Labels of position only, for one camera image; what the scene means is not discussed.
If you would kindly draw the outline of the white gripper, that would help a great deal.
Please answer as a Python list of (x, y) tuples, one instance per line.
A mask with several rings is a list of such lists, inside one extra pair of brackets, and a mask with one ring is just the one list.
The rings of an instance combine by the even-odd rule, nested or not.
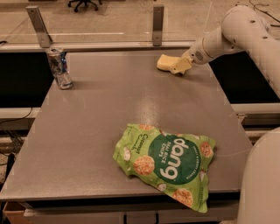
[(195, 64), (206, 64), (225, 53), (227, 41), (222, 35), (221, 28), (206, 33), (203, 37), (196, 40), (191, 47), (177, 57), (170, 66), (172, 74), (184, 74)]

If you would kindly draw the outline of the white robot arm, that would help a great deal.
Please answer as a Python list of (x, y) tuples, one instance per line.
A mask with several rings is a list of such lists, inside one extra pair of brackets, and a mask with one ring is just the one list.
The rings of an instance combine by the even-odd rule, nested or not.
[[(247, 52), (280, 97), (280, 43), (264, 19), (247, 6), (229, 10), (220, 26), (197, 40), (170, 71), (182, 74), (193, 64), (206, 64), (221, 55)], [(280, 224), (280, 129), (264, 134), (254, 145), (241, 184), (237, 224)]]

